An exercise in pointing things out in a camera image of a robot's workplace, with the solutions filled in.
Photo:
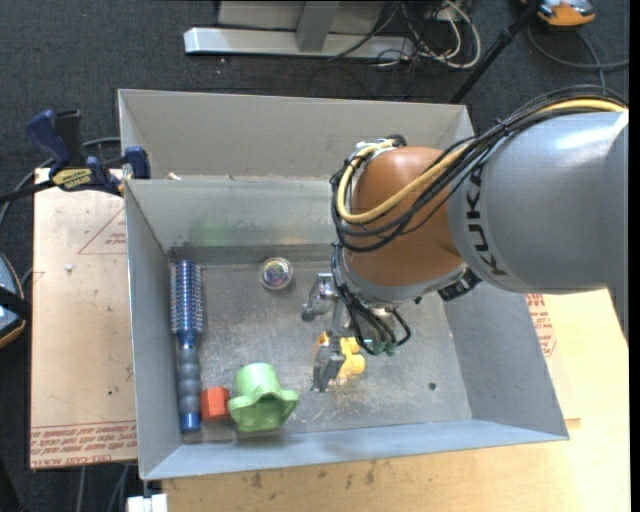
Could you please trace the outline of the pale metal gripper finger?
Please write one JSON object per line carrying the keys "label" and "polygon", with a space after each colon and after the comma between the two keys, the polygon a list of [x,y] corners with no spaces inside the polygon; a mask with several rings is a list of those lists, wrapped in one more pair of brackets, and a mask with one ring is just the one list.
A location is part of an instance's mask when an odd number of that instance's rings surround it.
{"label": "pale metal gripper finger", "polygon": [[318,273],[302,306],[301,319],[311,322],[319,316],[337,312],[339,295],[332,273]]}
{"label": "pale metal gripper finger", "polygon": [[336,380],[345,360],[344,354],[334,345],[320,345],[314,360],[311,390],[326,392],[330,382]]}

